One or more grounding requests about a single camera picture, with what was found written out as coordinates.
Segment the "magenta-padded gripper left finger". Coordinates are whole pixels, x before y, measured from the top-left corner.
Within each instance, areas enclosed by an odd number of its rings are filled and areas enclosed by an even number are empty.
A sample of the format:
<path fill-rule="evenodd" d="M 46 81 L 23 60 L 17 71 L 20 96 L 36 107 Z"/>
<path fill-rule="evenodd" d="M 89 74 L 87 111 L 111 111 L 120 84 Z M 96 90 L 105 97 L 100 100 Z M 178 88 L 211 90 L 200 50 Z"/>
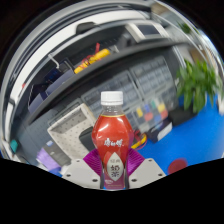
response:
<path fill-rule="evenodd" d="M 96 149 L 83 159 L 75 159 L 62 171 L 62 178 L 84 188 L 99 189 L 101 186 L 101 160 Z"/>

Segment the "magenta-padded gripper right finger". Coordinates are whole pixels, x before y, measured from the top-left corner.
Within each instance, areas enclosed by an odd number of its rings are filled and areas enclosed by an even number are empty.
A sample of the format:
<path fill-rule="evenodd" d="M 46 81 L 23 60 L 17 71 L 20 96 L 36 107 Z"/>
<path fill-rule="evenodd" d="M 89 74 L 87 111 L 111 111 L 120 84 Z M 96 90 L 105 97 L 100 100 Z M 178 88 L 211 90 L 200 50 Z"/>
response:
<path fill-rule="evenodd" d="M 125 177 L 128 189 L 146 186 L 165 176 L 166 174 L 153 158 L 144 158 L 137 151 L 129 150 Z"/>

